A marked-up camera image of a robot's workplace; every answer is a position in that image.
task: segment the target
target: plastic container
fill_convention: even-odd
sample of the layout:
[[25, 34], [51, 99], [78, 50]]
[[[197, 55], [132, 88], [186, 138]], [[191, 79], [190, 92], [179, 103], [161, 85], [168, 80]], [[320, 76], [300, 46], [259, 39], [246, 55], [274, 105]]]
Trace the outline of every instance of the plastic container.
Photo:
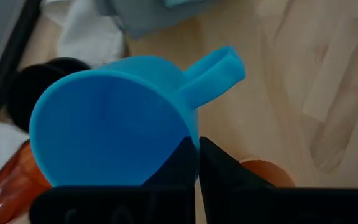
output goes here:
[[62, 78], [31, 116], [35, 160], [53, 186], [142, 185], [184, 137], [199, 150], [197, 107], [242, 80], [244, 69], [225, 47], [185, 73], [140, 56]]

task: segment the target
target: orange object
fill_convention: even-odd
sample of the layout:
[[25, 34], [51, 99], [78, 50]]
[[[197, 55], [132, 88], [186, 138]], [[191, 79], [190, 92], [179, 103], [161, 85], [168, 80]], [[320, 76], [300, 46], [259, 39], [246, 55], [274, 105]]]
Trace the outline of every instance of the orange object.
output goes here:
[[295, 187], [293, 179], [278, 165], [263, 160], [249, 160], [241, 165], [276, 187]]
[[27, 212], [32, 201], [50, 187], [26, 141], [0, 171], [0, 223]]

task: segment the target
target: cup handle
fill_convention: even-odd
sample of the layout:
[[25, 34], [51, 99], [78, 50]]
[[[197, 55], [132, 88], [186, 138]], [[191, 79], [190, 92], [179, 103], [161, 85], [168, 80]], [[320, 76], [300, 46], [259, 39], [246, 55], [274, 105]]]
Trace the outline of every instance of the cup handle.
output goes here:
[[198, 108], [232, 88], [246, 76], [245, 66], [233, 47], [223, 47], [191, 66], [189, 81], [180, 88], [190, 108]]

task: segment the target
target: cup rim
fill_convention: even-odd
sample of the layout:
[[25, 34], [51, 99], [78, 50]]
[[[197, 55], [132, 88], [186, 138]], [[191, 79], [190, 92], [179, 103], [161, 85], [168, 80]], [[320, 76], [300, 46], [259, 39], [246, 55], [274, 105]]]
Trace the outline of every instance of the cup rim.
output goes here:
[[52, 186], [58, 186], [59, 183], [49, 174], [47, 166], [42, 162], [42, 159], [40, 158], [40, 154], [38, 153], [38, 148], [39, 148], [38, 140], [35, 138], [36, 136], [38, 136], [36, 124], [37, 124], [38, 116], [40, 114], [40, 110], [46, 104], [47, 100], [49, 99], [49, 96], [53, 94], [55, 91], [57, 91], [59, 88], [61, 88], [62, 86], [77, 81], [79, 79], [94, 78], [94, 77], [121, 78], [124, 80], [134, 82], [140, 86], [143, 86], [149, 89], [150, 91], [153, 91], [159, 96], [161, 96], [168, 103], [170, 103], [171, 106], [178, 112], [179, 117], [184, 121], [186, 127], [189, 130], [190, 137], [193, 140], [193, 144], [195, 145], [196, 150], [199, 151], [200, 142], [198, 140], [198, 128], [195, 126], [195, 119], [193, 118], [193, 113], [192, 112], [189, 113], [188, 105], [185, 103], [184, 100], [181, 100], [179, 95], [175, 97], [170, 93], [164, 92], [153, 83], [148, 82], [147, 80], [144, 80], [141, 77], [137, 77], [135, 75], [131, 75], [125, 72], [119, 72], [114, 70], [80, 71], [80, 72], [73, 73], [71, 75], [67, 75], [56, 81], [51, 86], [49, 86], [42, 93], [41, 97], [38, 99], [37, 103], [35, 104], [30, 118], [29, 136], [30, 136], [31, 150], [39, 169], [41, 170], [45, 178], [50, 182]]

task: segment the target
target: blue cup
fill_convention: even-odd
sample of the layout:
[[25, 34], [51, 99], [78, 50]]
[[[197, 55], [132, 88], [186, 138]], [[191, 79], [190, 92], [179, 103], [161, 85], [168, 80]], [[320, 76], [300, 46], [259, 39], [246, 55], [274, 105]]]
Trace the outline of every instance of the blue cup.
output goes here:
[[66, 76], [32, 112], [35, 161], [53, 186], [142, 185], [184, 137], [200, 149], [197, 108], [244, 77], [232, 47], [186, 72], [139, 56]]

